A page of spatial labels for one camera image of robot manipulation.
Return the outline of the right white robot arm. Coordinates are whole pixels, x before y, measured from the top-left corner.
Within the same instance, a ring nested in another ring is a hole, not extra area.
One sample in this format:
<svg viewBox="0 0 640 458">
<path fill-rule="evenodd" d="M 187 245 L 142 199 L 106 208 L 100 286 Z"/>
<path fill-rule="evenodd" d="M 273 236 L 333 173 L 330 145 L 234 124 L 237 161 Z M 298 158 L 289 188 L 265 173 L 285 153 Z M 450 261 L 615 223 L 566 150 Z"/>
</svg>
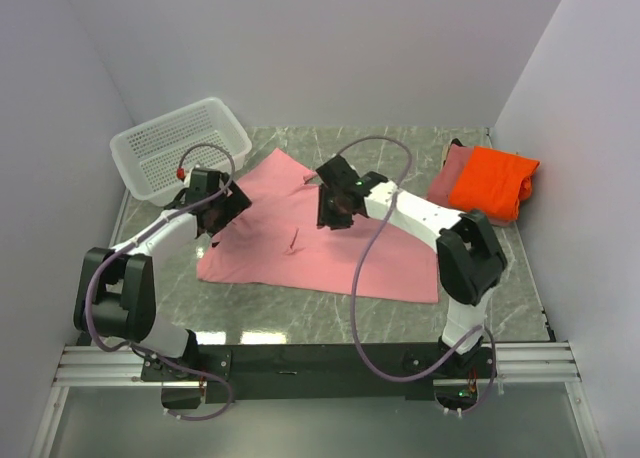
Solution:
<svg viewBox="0 0 640 458">
<path fill-rule="evenodd" d="M 356 323 L 356 296 L 364 261 L 386 226 L 392 225 L 426 244 L 436 254 L 438 278 L 448 295 L 448 310 L 439 339 L 439 359 L 420 378 L 441 368 L 452 377 L 469 370 L 481 348 L 486 308 L 507 268 L 507 259 L 488 217 L 479 210 L 459 212 L 435 205 L 377 173 L 359 175 L 336 155 L 316 169 L 321 180 L 317 225 L 347 229 L 356 215 L 379 222 L 357 261 L 351 285 L 350 322 L 356 350 L 366 356 Z"/>
</svg>

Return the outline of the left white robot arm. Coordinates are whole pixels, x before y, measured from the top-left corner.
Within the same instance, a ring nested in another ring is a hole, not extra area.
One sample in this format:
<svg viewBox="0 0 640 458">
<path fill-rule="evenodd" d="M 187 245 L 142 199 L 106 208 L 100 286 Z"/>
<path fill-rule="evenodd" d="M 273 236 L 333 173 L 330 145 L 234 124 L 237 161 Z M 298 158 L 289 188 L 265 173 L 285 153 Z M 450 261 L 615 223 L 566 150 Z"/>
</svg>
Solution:
<svg viewBox="0 0 640 458">
<path fill-rule="evenodd" d="M 83 260 L 73 323 L 92 338 L 116 337 L 163 356 L 176 379 L 200 366 L 196 335 L 157 314 L 154 267 L 186 243 L 222 231 L 252 205 L 231 175 L 180 168 L 183 187 L 158 218 L 113 248 L 94 247 Z"/>
</svg>

